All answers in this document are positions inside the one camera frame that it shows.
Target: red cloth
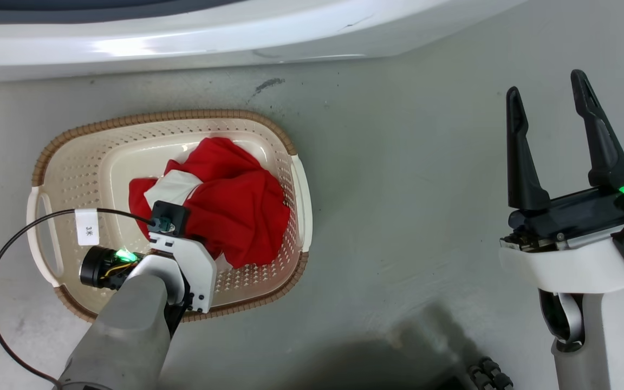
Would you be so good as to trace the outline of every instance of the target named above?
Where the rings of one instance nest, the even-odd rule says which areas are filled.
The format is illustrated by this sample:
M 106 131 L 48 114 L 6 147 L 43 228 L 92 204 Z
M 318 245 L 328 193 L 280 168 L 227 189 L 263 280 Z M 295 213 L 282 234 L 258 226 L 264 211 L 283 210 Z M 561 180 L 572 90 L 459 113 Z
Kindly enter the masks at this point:
M 171 170 L 192 173 L 203 184 L 184 202 L 190 210 L 186 237 L 201 237 L 215 259 L 222 252 L 235 268 L 270 264 L 278 255 L 290 209 L 283 204 L 281 185 L 250 153 L 228 138 L 206 138 Z M 138 178 L 129 183 L 129 210 L 144 218 L 151 208 L 144 192 L 158 181 Z M 146 224 L 139 224 L 148 238 Z

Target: gray floor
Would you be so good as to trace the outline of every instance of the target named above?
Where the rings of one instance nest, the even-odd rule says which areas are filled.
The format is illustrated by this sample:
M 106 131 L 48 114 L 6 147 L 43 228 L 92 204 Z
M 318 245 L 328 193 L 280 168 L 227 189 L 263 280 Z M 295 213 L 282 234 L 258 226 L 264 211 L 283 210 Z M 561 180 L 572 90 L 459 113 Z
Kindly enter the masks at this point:
M 24 224 L 38 153 L 67 128 L 253 109 L 288 131 L 307 169 L 309 266 L 276 303 L 182 326 L 162 388 L 410 387 L 486 354 L 518 388 L 550 390 L 537 294 L 498 264 L 509 212 L 504 94 L 522 91 L 544 187 L 581 190 L 589 158 L 574 68 L 624 145 L 624 3 L 614 0 L 531 0 L 383 60 L 0 84 L 0 246 Z M 285 82 L 253 96 L 273 77 Z M 88 326 L 55 298 L 25 242 L 0 272 L 0 322 L 22 357 L 54 375 Z M 0 349 L 0 388 L 49 386 Z

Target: basket rim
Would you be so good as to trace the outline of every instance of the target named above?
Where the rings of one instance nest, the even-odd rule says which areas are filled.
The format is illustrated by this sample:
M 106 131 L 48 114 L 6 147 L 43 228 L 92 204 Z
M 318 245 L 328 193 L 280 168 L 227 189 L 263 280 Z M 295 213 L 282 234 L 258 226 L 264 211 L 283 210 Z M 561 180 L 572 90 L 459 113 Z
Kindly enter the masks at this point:
M 262 124 L 263 126 L 267 126 L 269 130 L 273 131 L 273 133 L 275 133 L 275 135 L 284 144 L 285 150 L 288 151 L 289 155 L 297 155 L 297 150 L 295 149 L 295 145 L 293 145 L 293 141 L 290 140 L 287 133 L 285 133 L 280 126 L 275 124 L 266 116 L 253 113 L 252 111 L 244 109 L 183 109 L 180 111 L 165 111 L 162 113 L 137 114 L 121 116 L 120 118 L 113 118 L 106 121 L 79 126 L 67 130 L 57 136 L 57 138 L 50 141 L 50 143 L 45 146 L 42 153 L 40 153 L 40 157 L 37 159 L 37 163 L 35 163 L 35 168 L 32 173 L 32 186 L 38 187 L 40 185 L 44 185 L 45 172 L 47 171 L 47 166 L 52 160 L 52 156 L 59 150 L 59 148 L 75 138 L 98 133 L 100 131 L 111 130 L 113 128 L 182 119 L 247 119 L 254 121 Z M 297 281 L 300 280 L 300 277 L 302 277 L 302 274 L 307 267 L 308 257 L 309 252 L 300 252 L 300 256 L 298 257 L 297 264 L 295 266 L 295 271 L 293 271 L 292 275 L 287 281 L 284 282 L 284 284 L 269 294 L 258 296 L 257 298 L 252 298 L 247 301 L 218 306 L 206 314 L 198 314 L 195 313 L 195 311 L 189 311 L 189 313 L 184 314 L 182 322 L 210 319 L 224 316 L 226 314 L 238 313 L 239 311 L 245 311 L 247 309 L 258 308 L 259 306 L 272 303 L 287 294 L 290 289 L 297 284 Z M 79 304 L 79 302 L 72 297 L 64 284 L 59 287 L 54 287 L 54 289 L 57 294 L 57 298 L 62 301 L 62 304 L 64 304 L 69 311 L 85 321 L 95 321 L 98 314 Z

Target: basket handle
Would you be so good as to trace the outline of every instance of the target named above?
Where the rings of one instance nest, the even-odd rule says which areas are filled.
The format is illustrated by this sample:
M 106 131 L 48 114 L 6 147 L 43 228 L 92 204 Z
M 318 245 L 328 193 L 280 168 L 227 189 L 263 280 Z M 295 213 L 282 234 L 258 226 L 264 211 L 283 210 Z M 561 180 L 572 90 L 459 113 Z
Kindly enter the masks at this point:
M 312 199 L 307 184 L 305 168 L 297 155 L 292 158 L 292 180 L 295 188 L 295 205 L 297 206 L 297 229 L 302 240 L 302 251 L 309 252 L 312 244 Z
M 33 187 L 30 190 L 30 195 L 28 195 L 28 205 L 25 208 L 25 223 L 30 224 L 33 220 L 37 219 L 37 205 L 40 203 L 40 199 L 42 199 L 42 203 L 44 204 L 45 213 L 49 214 L 52 212 L 52 207 L 50 205 L 49 197 L 46 193 L 42 192 L 40 186 Z M 57 272 L 59 275 L 62 274 L 64 270 L 64 264 L 62 264 L 62 258 L 59 256 L 59 241 L 57 241 L 57 230 L 54 227 L 54 220 L 50 219 L 49 228 L 50 228 L 50 236 L 52 238 L 52 245 L 55 251 L 55 262 L 57 264 Z M 37 227 L 28 230 L 28 246 L 30 246 L 30 253 L 32 254 L 32 259 L 35 260 L 35 265 L 37 269 L 40 270 L 42 277 L 45 278 L 45 281 L 48 281 L 52 284 L 52 287 L 59 287 L 60 281 L 57 279 L 59 276 L 55 274 L 55 272 L 50 268 L 49 262 L 45 259 L 45 256 L 42 254 L 42 250 L 40 249 L 40 238 L 38 236 Z

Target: laundry basket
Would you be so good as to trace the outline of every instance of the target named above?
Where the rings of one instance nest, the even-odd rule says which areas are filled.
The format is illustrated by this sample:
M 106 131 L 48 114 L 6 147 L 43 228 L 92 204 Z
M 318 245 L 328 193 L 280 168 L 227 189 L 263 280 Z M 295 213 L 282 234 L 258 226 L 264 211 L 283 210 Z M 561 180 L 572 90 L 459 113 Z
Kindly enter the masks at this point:
M 232 269 L 216 261 L 218 276 L 211 310 L 189 311 L 183 321 L 207 319 L 257 308 L 284 296 L 299 281 L 312 237 L 309 188 L 295 146 L 270 119 L 231 109 L 187 110 L 124 116 L 62 133 L 37 160 L 28 198 L 28 223 L 70 208 L 129 210 L 129 181 L 159 177 L 168 160 L 184 161 L 205 138 L 230 138 L 279 180 L 290 219 L 272 264 Z M 99 215 L 102 246 L 131 252 L 149 249 L 133 219 Z M 74 314 L 93 321 L 113 291 L 85 286 L 80 264 L 89 249 L 79 246 L 73 214 L 28 232 L 28 244 L 42 276 Z

